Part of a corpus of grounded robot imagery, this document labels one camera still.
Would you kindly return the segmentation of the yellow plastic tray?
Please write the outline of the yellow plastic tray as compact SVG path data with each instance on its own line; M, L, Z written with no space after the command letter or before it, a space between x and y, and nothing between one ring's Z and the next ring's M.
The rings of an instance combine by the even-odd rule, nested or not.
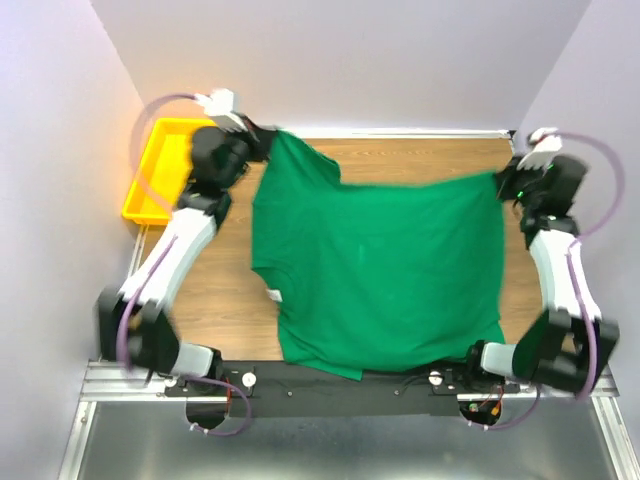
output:
M214 122L209 119L160 118L151 130L137 173L142 172L150 187L171 206L176 203L191 171L191 136L205 126L214 126ZM137 180L129 189L121 213L124 219L138 225L164 226L170 218Z

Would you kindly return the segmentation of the green t shirt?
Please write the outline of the green t shirt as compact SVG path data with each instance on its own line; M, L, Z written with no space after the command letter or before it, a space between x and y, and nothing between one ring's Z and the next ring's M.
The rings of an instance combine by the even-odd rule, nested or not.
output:
M505 227L489 172L348 184L334 160L280 131L253 200L251 250L289 363L357 380L504 339Z

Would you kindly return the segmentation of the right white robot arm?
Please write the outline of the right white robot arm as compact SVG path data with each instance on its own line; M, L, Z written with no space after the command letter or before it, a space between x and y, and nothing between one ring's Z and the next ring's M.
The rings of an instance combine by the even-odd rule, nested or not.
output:
M498 198L520 206L520 231L537 270L542 311L515 344L477 341L460 379L480 392L496 377L590 394L619 340L619 326L602 316L581 263L580 230L569 211L588 171L571 156L546 167L520 167L515 155L495 174Z

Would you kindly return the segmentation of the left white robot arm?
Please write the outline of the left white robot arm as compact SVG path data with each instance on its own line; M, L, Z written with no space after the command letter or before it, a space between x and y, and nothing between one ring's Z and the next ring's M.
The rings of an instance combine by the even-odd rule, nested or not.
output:
M251 120L236 132L203 126L191 135L190 171L160 239L133 275L117 288L104 289L97 299L103 359L187 377L201 395L220 387L220 352L182 341L170 313L187 273L228 214L231 187L249 163L268 160L275 136L275 130Z

